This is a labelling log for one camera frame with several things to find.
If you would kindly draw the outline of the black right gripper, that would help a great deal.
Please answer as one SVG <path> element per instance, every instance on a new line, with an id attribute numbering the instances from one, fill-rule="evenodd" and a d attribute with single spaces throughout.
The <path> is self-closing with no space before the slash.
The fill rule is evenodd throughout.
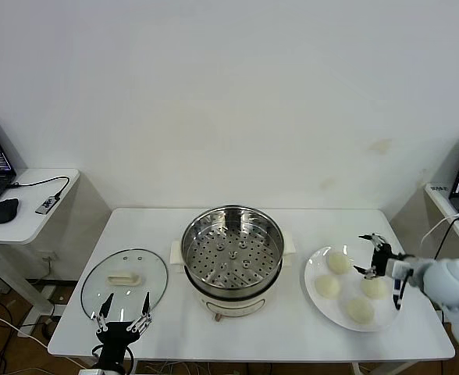
<path id="1" fill-rule="evenodd" d="M 360 266 L 354 268 L 366 279 L 371 280 L 376 277 L 386 275 L 387 264 L 393 258 L 393 252 L 390 244 L 386 243 L 386 239 L 379 234 L 363 234 L 359 238 L 370 241 L 373 245 L 374 252 L 372 256 L 371 267 L 368 269 Z"/>

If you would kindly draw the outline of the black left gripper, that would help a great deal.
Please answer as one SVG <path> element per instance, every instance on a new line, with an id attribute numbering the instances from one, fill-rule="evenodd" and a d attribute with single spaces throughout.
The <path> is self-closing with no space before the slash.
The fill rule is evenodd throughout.
<path id="1" fill-rule="evenodd" d="M 96 336 L 101 342 L 100 363 L 123 363 L 128 355 L 132 361 L 135 360 L 131 344 L 138 341 L 140 334 L 143 334 L 152 321 L 150 313 L 150 292 L 145 295 L 144 304 L 140 316 L 132 323 L 110 322 L 106 319 L 112 305 L 114 294 L 111 293 L 101 305 L 98 312 L 91 314 L 91 319 L 96 323 Z"/>

